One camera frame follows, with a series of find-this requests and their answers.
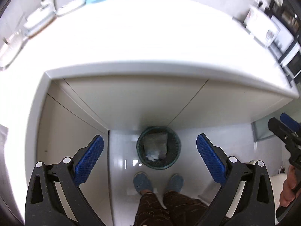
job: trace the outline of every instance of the patterned pants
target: patterned pants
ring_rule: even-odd
[[[140,199],[134,226],[194,226],[208,206],[199,199],[191,199],[175,191],[165,193],[164,209],[153,193]]]

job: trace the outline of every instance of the blue gripper pad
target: blue gripper pad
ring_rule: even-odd
[[[226,183],[227,168],[213,150],[214,146],[204,134],[197,137],[197,149],[204,160],[213,180],[222,186]]]
[[[282,113],[280,115],[280,120],[294,133],[298,132],[301,129],[301,125],[286,113]]]
[[[84,148],[87,150],[74,169],[74,183],[76,186],[87,181],[95,163],[103,151],[103,146],[103,138],[98,136],[95,137],[86,148]]]

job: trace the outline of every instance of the blue slipper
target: blue slipper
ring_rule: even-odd
[[[151,192],[154,192],[151,181],[148,179],[147,175],[144,172],[139,172],[135,175],[133,180],[135,189],[140,194],[141,190],[148,189]]]
[[[165,188],[165,192],[176,191],[176,192],[180,193],[183,185],[184,185],[183,177],[180,176],[179,174],[175,174],[169,180],[168,185]]]

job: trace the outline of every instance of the white countertop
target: white countertop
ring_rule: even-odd
[[[108,0],[56,19],[0,72],[5,163],[24,216],[51,79],[161,74],[220,79],[299,97],[268,49],[232,18],[189,0]]]

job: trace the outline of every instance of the electrical outlet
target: electrical outlet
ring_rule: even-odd
[[[267,0],[254,0],[253,5],[258,6],[260,1],[262,2],[262,6],[261,6],[262,9],[265,9],[265,8],[269,7],[269,3],[267,2]]]

